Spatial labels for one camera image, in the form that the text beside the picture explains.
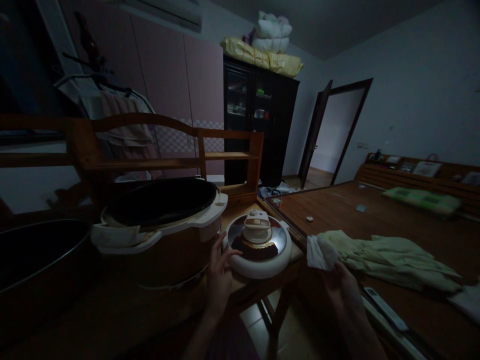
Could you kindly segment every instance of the rice cooker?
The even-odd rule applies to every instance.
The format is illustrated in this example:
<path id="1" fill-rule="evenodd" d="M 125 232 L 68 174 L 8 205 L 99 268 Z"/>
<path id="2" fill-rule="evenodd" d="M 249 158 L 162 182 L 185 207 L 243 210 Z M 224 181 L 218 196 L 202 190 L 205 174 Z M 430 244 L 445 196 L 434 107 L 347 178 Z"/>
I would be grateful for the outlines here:
<path id="1" fill-rule="evenodd" d="M 157 180 L 103 209 L 91 240 L 101 253 L 123 256 L 127 273 L 142 288 L 179 288 L 207 267 L 227 202 L 203 179 Z"/>
<path id="2" fill-rule="evenodd" d="M 251 279 L 271 278 L 287 267 L 292 254 L 289 226 L 268 216 L 263 210 L 251 209 L 237 217 L 226 228 L 222 247 L 229 245 L 242 255 L 233 255 L 230 266 Z"/>

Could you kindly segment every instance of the tile floor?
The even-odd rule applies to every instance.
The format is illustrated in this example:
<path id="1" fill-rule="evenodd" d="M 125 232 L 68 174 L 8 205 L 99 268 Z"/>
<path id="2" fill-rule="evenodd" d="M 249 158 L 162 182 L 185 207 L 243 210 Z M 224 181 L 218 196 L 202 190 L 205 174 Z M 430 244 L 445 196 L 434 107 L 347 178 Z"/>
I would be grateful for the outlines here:
<path id="1" fill-rule="evenodd" d="M 330 186 L 333 176 L 334 175 L 331 172 L 310 167 L 308 169 L 308 174 L 306 175 L 305 189 L 311 190 Z M 298 175 L 284 176 L 283 179 L 291 188 L 300 187 L 300 179 Z"/>
<path id="2" fill-rule="evenodd" d="M 274 309 L 277 308 L 279 298 L 280 290 L 268 295 Z M 240 317 L 248 329 L 260 359 L 265 360 L 269 346 L 269 333 L 258 306 L 255 304 L 249 307 L 240 314 Z M 279 360 L 338 358 L 296 297 L 286 313 L 278 335 L 276 350 L 276 358 Z"/>

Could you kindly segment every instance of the black pot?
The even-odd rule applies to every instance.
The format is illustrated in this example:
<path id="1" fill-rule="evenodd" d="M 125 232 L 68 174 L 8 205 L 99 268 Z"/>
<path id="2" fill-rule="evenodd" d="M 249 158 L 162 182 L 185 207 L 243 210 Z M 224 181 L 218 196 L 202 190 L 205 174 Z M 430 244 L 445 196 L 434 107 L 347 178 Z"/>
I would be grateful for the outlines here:
<path id="1" fill-rule="evenodd" d="M 65 310 L 100 267 L 92 225 L 41 222 L 0 233 L 0 348 Z"/>
<path id="2" fill-rule="evenodd" d="M 194 177 L 161 179 L 110 203 L 105 214 L 126 226 L 154 227 L 186 219 L 208 208 L 217 186 Z"/>

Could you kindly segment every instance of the green pillow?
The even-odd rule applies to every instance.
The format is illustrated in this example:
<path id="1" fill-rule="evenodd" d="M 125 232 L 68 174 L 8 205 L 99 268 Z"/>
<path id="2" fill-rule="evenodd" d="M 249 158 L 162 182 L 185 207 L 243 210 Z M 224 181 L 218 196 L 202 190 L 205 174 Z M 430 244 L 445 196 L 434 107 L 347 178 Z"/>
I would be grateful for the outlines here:
<path id="1" fill-rule="evenodd" d="M 462 202 L 456 197 L 405 187 L 394 187 L 383 192 L 382 195 L 420 209 L 428 210 L 443 218 L 448 218 L 462 206 Z"/>

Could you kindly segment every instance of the air conditioner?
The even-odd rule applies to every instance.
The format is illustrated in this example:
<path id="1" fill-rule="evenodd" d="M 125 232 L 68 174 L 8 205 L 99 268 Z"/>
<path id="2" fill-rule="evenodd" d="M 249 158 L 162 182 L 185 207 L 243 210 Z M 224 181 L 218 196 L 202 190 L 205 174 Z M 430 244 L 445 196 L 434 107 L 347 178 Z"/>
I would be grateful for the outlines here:
<path id="1" fill-rule="evenodd" d="M 198 0 L 124 0 L 124 4 L 197 33 L 202 32 Z"/>

